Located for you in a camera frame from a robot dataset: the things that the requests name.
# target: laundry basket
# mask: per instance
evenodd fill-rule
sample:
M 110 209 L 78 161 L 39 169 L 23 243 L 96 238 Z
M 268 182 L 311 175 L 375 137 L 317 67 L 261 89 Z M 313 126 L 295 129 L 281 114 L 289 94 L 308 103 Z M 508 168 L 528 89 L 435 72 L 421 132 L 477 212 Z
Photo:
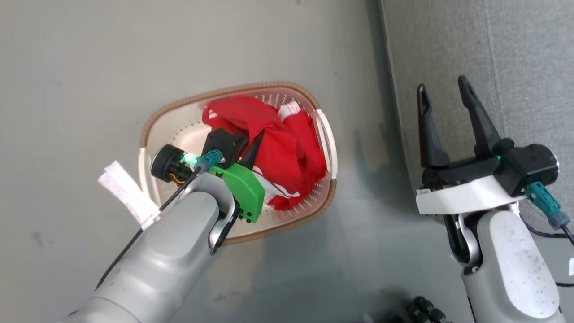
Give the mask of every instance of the laundry basket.
M 177 189 L 174 183 L 165 183 L 151 176 L 150 162 L 165 144 L 175 145 L 195 155 L 201 150 L 211 127 L 201 122 L 201 114 L 212 101 L 233 97 L 255 97 L 280 107 L 297 101 L 315 121 L 317 138 L 327 162 L 327 174 L 301 203 L 287 211 L 276 211 L 264 204 L 257 222 L 237 220 L 227 236 L 226 243 L 234 244 L 270 236 L 300 226 L 322 215 L 335 196 L 337 186 L 337 151 L 333 133 L 319 104 L 304 88 L 288 82 L 249 84 L 216 90 L 182 99 L 162 107 L 148 120 L 139 143 L 139 181 L 142 190 L 158 205 Z

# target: red garment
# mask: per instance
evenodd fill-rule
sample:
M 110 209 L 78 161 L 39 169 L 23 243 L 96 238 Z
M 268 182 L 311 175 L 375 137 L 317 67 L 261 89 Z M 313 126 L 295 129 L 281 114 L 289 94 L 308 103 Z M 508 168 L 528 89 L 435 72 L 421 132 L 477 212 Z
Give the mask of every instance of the red garment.
M 277 111 L 255 98 L 233 98 L 210 103 L 203 111 L 202 121 L 212 129 L 223 128 L 241 135 L 249 131 L 250 145 L 265 129 L 255 165 L 268 181 L 290 193 L 299 192 L 298 197 L 275 196 L 269 202 L 276 210 L 288 210 L 307 197 L 315 183 L 325 177 L 327 164 L 313 119 L 300 111 L 281 122 Z

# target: gray upholstered surface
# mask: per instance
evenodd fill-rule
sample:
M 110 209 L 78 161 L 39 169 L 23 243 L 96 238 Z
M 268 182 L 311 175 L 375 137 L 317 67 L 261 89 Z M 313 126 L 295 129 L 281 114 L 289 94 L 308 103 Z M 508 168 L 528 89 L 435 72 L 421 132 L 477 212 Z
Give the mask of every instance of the gray upholstered surface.
M 560 162 L 550 187 L 574 216 L 574 5 L 571 1 L 382 1 L 405 158 L 421 185 L 416 88 L 424 83 L 451 160 L 472 156 L 474 137 L 456 78 L 464 74 L 501 137 L 541 143 Z M 521 203 L 524 218 L 552 231 Z

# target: green plastic part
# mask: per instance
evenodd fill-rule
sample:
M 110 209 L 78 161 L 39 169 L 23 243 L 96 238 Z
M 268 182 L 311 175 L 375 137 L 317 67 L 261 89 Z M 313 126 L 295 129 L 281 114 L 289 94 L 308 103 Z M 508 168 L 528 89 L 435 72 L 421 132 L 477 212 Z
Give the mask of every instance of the green plastic part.
M 217 176 L 221 174 L 220 177 L 239 202 L 239 207 L 243 210 L 243 218 L 256 222 L 263 208 L 265 189 L 251 170 L 235 163 L 225 170 L 218 166 L 212 166 L 209 172 Z

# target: green light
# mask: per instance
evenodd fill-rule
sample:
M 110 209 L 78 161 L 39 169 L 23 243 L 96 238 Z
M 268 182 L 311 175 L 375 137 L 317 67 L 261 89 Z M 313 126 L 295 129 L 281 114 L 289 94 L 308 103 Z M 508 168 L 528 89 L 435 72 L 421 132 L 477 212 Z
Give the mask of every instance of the green light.
M 186 152 L 181 157 L 181 161 L 187 165 L 195 164 L 195 159 L 196 159 L 195 155 L 190 152 Z

